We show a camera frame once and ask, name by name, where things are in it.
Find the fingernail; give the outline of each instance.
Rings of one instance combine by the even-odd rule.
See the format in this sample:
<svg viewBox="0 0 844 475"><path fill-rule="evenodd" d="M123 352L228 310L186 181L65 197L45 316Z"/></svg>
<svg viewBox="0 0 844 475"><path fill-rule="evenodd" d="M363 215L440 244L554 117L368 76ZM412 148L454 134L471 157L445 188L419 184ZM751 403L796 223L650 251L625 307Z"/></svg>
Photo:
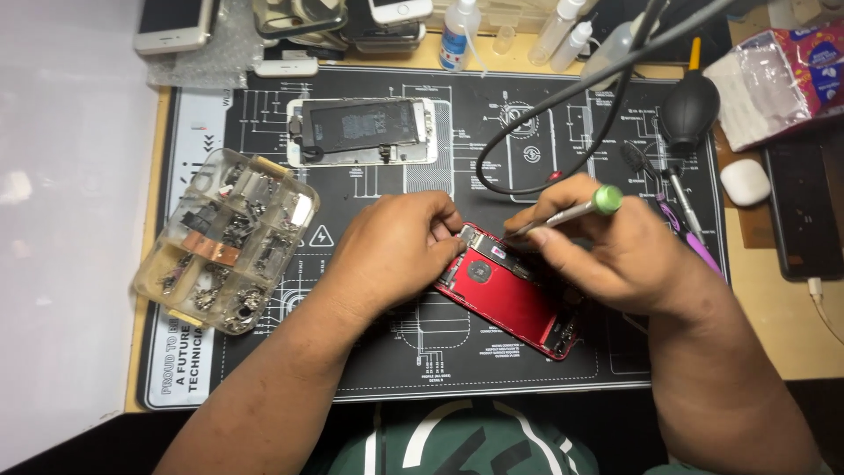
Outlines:
<svg viewBox="0 0 844 475"><path fill-rule="evenodd" d="M527 232L527 238L530 239L530 242L535 246L541 248L545 245L545 242L548 241L548 232L549 230L544 227L535 227Z"/></svg>

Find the green screwdriver cap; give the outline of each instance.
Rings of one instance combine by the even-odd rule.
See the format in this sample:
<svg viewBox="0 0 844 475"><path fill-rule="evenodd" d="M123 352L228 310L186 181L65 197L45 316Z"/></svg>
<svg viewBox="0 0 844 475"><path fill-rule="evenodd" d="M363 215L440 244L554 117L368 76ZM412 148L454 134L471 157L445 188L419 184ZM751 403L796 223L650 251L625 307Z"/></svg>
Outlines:
<svg viewBox="0 0 844 475"><path fill-rule="evenodd" d="M621 199L625 194L614 185L603 185L592 195L592 202L595 204L595 212L599 215L612 215L621 207Z"/></svg>

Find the bottle label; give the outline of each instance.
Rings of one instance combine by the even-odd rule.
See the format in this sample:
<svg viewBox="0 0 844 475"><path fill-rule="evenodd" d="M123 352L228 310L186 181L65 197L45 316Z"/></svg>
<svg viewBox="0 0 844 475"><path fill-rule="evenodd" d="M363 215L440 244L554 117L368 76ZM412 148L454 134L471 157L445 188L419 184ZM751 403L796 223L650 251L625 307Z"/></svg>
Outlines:
<svg viewBox="0 0 844 475"><path fill-rule="evenodd" d="M460 70L463 56L466 53L466 35L459 35L444 27L442 31L442 46L440 47L440 64L445 69Z"/></svg>

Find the red phone housing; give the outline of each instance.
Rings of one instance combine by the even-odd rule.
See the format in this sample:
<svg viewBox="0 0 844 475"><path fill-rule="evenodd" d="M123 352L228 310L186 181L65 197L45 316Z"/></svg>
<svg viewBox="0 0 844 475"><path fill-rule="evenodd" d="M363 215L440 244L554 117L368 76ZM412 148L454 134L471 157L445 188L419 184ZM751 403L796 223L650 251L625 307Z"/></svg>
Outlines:
<svg viewBox="0 0 844 475"><path fill-rule="evenodd" d="M491 239L495 243L492 254L502 259L502 256L510 255L509 264L517 262L518 266L526 268L532 280L518 276L470 246L449 264L434 287L549 358L564 359L576 341L575 317L585 298L579 291L572 297L569 289L576 289L571 286L552 289L544 285L551 279L548 270L530 265L531 261L519 251L474 224L464 223L464 226ZM554 298L549 295L553 290L558 292Z"/></svg>

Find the red iphone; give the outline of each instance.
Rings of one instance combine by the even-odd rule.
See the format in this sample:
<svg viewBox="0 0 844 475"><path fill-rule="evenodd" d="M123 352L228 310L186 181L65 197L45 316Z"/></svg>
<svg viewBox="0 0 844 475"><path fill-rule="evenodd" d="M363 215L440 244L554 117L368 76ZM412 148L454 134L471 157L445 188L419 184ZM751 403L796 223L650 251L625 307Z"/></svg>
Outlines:
<svg viewBox="0 0 844 475"><path fill-rule="evenodd" d="M577 318L591 299L563 282L541 259L463 223L468 249L434 287L549 358L564 359L577 339Z"/></svg>

